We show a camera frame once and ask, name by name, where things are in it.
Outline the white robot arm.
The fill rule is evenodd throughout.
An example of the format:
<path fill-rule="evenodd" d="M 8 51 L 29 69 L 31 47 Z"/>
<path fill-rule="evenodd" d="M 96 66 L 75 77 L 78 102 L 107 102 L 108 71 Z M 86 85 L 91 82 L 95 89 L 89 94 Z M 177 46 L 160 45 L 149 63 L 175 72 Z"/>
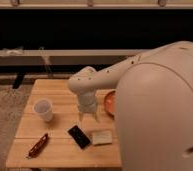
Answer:
<path fill-rule="evenodd" d="M 193 42 L 179 41 L 71 76 L 82 113 L 114 89 L 123 171 L 193 171 Z"/>

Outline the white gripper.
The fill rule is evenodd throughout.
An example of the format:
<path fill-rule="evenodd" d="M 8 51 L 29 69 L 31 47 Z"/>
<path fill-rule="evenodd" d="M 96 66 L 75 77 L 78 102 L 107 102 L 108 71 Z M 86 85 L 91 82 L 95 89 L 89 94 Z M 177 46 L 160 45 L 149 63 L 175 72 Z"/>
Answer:
<path fill-rule="evenodd" d="M 77 96 L 78 98 L 78 110 L 79 120 L 83 121 L 84 114 L 93 114 L 96 121 L 99 121 L 97 111 L 97 99 L 95 92 L 82 93 Z"/>

